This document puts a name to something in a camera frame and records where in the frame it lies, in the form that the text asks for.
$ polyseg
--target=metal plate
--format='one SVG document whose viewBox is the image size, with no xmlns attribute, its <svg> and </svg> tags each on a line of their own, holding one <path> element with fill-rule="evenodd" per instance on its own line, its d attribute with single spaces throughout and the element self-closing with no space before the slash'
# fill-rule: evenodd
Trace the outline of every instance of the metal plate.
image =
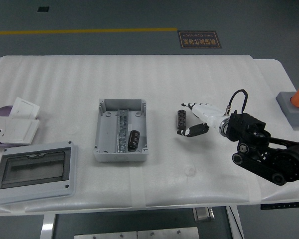
<svg viewBox="0 0 299 239">
<path fill-rule="evenodd" d="M 74 239 L 199 239 L 197 228 L 78 235 Z"/>
<path fill-rule="evenodd" d="M 79 235 L 74 239 L 138 239 L 137 232 Z"/>
<path fill-rule="evenodd" d="M 138 232 L 138 239 L 199 239 L 197 228 L 175 228 Z"/>
</svg>

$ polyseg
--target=wire connector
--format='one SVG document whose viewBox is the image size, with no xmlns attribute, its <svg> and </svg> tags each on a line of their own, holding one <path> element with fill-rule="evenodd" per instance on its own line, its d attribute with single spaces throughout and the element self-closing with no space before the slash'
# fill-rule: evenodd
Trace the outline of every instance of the wire connector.
<svg viewBox="0 0 299 239">
<path fill-rule="evenodd" d="M 224 116 L 229 116 L 231 106 L 227 106 Z"/>
</svg>

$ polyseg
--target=gray block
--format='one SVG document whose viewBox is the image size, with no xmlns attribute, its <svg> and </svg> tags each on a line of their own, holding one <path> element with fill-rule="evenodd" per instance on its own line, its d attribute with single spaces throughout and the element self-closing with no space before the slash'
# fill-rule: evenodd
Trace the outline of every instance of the gray block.
<svg viewBox="0 0 299 239">
<path fill-rule="evenodd" d="M 299 126 L 299 108 L 290 102 L 295 92 L 280 92 L 276 100 L 291 126 Z"/>
</svg>

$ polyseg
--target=white foam mat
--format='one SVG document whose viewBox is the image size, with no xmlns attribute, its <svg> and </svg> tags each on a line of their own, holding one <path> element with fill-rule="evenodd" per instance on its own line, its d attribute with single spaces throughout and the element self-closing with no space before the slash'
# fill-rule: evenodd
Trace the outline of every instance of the white foam mat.
<svg viewBox="0 0 299 239">
<path fill-rule="evenodd" d="M 0 214 L 299 201 L 299 181 L 280 187 L 235 165 L 231 156 L 237 143 L 215 130 L 193 138 L 176 134 L 181 103 L 211 103 L 225 110 L 241 88 L 249 94 L 245 112 L 266 122 L 272 137 L 299 141 L 299 129 L 291 128 L 275 99 L 279 91 L 295 91 L 275 60 L 241 55 L 0 58 L 0 107 L 16 97 L 40 106 L 41 124 L 32 144 L 78 145 L 74 196 L 0 206 Z M 147 101 L 146 162 L 95 160 L 99 99 Z M 242 102 L 237 96 L 232 109 L 240 110 Z M 188 111 L 187 124 L 198 123 Z"/>
</svg>

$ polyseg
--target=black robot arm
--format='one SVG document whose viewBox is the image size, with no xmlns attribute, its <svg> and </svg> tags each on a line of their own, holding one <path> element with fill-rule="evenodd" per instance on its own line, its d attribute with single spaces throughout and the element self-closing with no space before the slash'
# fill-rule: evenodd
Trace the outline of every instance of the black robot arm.
<svg viewBox="0 0 299 239">
<path fill-rule="evenodd" d="M 226 137 L 238 141 L 234 163 L 277 185 L 299 180 L 299 142 L 271 138 L 265 125 L 247 113 L 231 114 Z M 286 149 L 270 148 L 269 143 Z"/>
</svg>

